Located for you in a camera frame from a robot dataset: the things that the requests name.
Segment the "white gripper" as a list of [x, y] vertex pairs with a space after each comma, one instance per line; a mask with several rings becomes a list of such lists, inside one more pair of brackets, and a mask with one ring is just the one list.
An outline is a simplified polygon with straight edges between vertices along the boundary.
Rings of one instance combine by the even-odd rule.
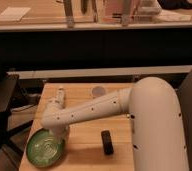
[[52, 134], [56, 140], [67, 141], [69, 138], [69, 134], [70, 134], [70, 126], [63, 125], [63, 126], [53, 127], [50, 129], [50, 131], [52, 132]]

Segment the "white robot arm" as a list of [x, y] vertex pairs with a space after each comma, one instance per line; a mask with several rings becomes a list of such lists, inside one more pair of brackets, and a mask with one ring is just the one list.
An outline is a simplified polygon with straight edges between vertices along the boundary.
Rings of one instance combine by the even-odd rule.
[[121, 114], [131, 116], [135, 171], [189, 171], [178, 96], [169, 83], [157, 77], [143, 78], [130, 88], [66, 109], [52, 100], [41, 125], [61, 140], [71, 124]]

